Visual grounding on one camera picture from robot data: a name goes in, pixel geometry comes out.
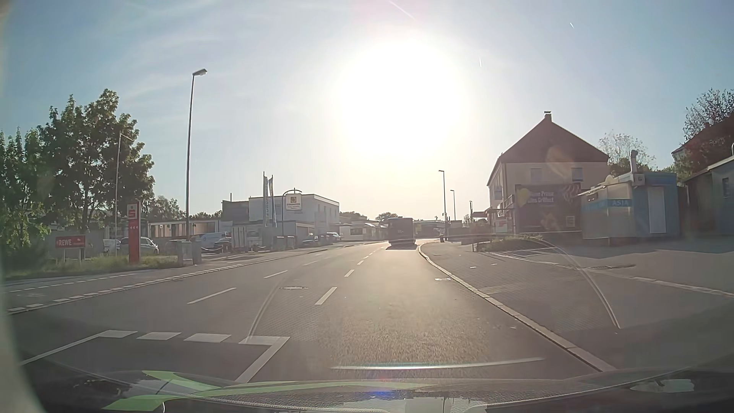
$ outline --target sun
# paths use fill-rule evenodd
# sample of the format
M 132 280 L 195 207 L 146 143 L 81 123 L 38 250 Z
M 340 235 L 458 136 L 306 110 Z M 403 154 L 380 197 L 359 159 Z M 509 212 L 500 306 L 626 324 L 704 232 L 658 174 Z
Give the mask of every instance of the sun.
M 465 97 L 451 60 L 411 37 L 358 53 L 338 78 L 335 102 L 341 131 L 352 143 L 410 148 L 450 139 Z

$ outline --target grass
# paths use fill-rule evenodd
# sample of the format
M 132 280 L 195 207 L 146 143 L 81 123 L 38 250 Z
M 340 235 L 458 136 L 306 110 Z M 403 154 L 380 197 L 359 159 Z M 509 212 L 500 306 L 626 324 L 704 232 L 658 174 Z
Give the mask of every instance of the grass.
M 176 256 L 141 256 L 140 263 L 130 264 L 127 256 L 96 256 L 85 259 L 81 266 L 74 260 L 61 262 L 49 260 L 38 270 L 11 271 L 6 279 L 51 278 L 60 276 L 86 276 L 103 273 L 119 273 L 130 270 L 155 270 L 178 267 Z
M 503 238 L 495 238 L 485 243 L 477 243 L 476 250 L 478 252 L 499 252 L 499 251 L 516 251 L 531 248 L 544 248 L 548 244 L 543 242 L 540 235 L 512 235 Z

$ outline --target bollard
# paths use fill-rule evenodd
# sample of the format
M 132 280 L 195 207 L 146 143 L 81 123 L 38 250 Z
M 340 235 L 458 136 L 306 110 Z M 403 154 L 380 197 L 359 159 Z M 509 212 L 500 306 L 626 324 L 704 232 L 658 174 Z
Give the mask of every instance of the bollard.
M 201 241 L 191 243 L 191 258 L 194 265 L 201 264 Z

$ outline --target window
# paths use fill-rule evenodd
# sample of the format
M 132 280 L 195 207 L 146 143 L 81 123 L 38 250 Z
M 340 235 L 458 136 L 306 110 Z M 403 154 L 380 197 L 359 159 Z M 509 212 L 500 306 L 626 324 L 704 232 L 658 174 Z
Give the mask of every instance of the window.
M 541 168 L 530 168 L 530 183 L 539 184 L 542 182 L 543 169 Z
M 583 182 L 584 181 L 584 169 L 583 168 L 571 168 L 571 181 L 572 182 Z
M 724 190 L 724 198 L 728 198 L 732 195 L 732 189 L 729 186 L 729 178 L 722 178 L 722 189 Z

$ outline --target parked car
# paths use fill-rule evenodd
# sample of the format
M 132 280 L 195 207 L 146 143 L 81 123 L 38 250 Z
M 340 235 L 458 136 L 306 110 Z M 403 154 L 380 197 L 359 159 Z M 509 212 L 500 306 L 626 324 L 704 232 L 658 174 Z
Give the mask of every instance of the parked car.
M 120 249 L 120 240 L 102 240 L 102 245 L 105 254 L 114 254 L 115 250 Z
M 127 237 L 124 237 L 120 240 L 120 248 L 122 248 L 122 245 L 129 245 L 128 244 L 129 239 Z M 158 255 L 159 250 L 158 246 L 148 237 L 140 237 L 140 255 Z

